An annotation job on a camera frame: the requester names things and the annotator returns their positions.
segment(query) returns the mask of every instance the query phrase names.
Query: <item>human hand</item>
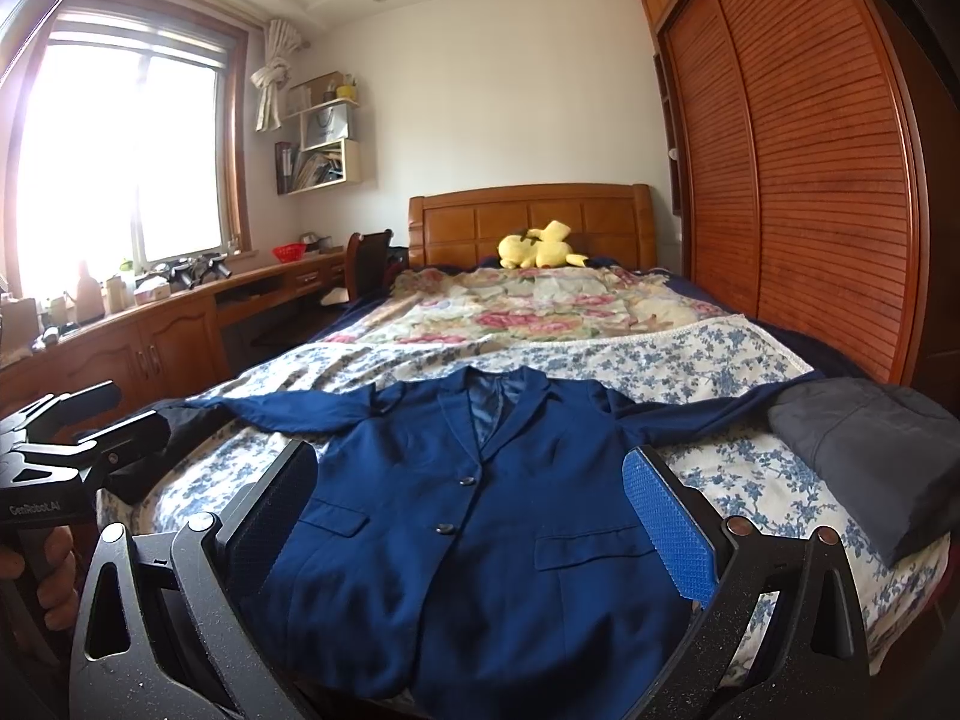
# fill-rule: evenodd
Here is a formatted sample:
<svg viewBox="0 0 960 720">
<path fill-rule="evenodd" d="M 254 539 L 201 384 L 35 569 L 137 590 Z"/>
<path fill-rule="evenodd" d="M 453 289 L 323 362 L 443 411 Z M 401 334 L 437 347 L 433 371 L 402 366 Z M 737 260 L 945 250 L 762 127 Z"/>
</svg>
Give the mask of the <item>human hand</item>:
<svg viewBox="0 0 960 720">
<path fill-rule="evenodd" d="M 43 544 L 53 573 L 37 586 L 37 600 L 47 610 L 43 621 L 51 631 L 66 631 L 77 622 L 80 598 L 74 589 L 77 562 L 73 556 L 73 533 L 67 527 L 54 528 Z M 0 546 L 0 579 L 17 579 L 23 573 L 21 555 Z"/>
</svg>

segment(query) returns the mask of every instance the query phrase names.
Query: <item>blue floral sheet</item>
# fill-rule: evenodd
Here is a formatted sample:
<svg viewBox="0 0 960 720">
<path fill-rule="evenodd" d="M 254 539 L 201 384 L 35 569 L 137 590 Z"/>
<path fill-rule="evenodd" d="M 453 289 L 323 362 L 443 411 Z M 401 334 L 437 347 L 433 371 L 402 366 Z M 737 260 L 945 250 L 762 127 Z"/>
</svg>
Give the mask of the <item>blue floral sheet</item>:
<svg viewBox="0 0 960 720">
<path fill-rule="evenodd" d="M 596 379 L 637 400 L 682 403 L 738 395 L 791 379 L 810 366 L 742 316 L 621 338 L 511 343 L 498 336 L 456 344 L 309 343 L 252 368 L 207 394 L 246 396 L 284 389 L 347 391 L 364 384 L 439 378 L 463 365 L 488 371 L 529 365 L 555 378 Z M 325 437 L 305 436 L 320 453 Z M 230 423 L 182 461 L 139 506 L 102 492 L 102 524 L 120 520 L 135 533 L 179 528 L 195 512 L 219 512 L 256 480 L 289 437 Z M 723 515 L 750 517 L 765 533 L 806 538 L 818 525 L 841 533 L 866 623 L 872 670 L 923 609 L 947 567 L 945 536 L 893 569 L 882 565 L 863 531 L 827 486 L 767 432 L 762 418 L 697 445 L 662 450 L 686 484 L 702 490 Z M 728 671 L 749 669 L 770 619 L 774 596 L 757 606 Z"/>
</svg>

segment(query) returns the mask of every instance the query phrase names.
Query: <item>window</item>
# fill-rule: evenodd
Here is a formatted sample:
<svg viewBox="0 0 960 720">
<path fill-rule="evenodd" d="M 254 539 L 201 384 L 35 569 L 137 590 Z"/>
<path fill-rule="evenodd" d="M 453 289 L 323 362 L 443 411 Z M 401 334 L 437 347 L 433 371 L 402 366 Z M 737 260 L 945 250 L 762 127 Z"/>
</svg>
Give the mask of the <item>window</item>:
<svg viewBox="0 0 960 720">
<path fill-rule="evenodd" d="M 72 1 L 56 14 L 17 171 L 23 295 L 72 290 L 80 260 L 105 279 L 126 259 L 147 269 L 239 239 L 235 48 L 232 36 L 137 7 Z"/>
</svg>

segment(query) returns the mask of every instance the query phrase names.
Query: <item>yellow plush toy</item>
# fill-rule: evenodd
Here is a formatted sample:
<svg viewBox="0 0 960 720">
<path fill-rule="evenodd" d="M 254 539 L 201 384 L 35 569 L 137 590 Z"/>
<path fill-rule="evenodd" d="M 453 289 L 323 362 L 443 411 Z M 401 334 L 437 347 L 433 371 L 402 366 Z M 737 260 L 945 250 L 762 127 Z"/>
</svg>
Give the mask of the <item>yellow plush toy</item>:
<svg viewBox="0 0 960 720">
<path fill-rule="evenodd" d="M 565 242 L 570 234 L 570 228 L 561 221 L 553 220 L 542 230 L 529 230 L 527 235 L 539 238 L 534 244 L 536 250 L 536 266 L 538 268 L 561 268 L 564 265 L 575 265 L 582 268 L 587 261 L 587 255 L 574 254 L 570 244 Z"/>
<path fill-rule="evenodd" d="M 559 268 L 564 265 L 584 266 L 587 255 L 574 254 L 565 238 L 570 228 L 551 221 L 542 230 L 529 230 L 526 235 L 507 235 L 498 247 L 503 268 Z"/>
</svg>

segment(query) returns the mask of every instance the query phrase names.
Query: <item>wooden desk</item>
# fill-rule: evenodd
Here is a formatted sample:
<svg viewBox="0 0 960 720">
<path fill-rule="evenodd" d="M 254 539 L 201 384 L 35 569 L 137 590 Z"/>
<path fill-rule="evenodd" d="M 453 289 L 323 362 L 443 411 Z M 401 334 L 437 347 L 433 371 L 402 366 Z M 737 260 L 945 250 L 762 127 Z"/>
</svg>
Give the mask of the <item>wooden desk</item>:
<svg viewBox="0 0 960 720">
<path fill-rule="evenodd" d="M 112 412 L 71 427 L 106 425 L 165 397 L 186 397 L 229 378 L 221 328 L 304 295 L 344 285 L 342 250 L 269 266 L 111 314 L 59 344 L 0 368 L 0 418 L 47 392 L 112 379 Z"/>
</svg>

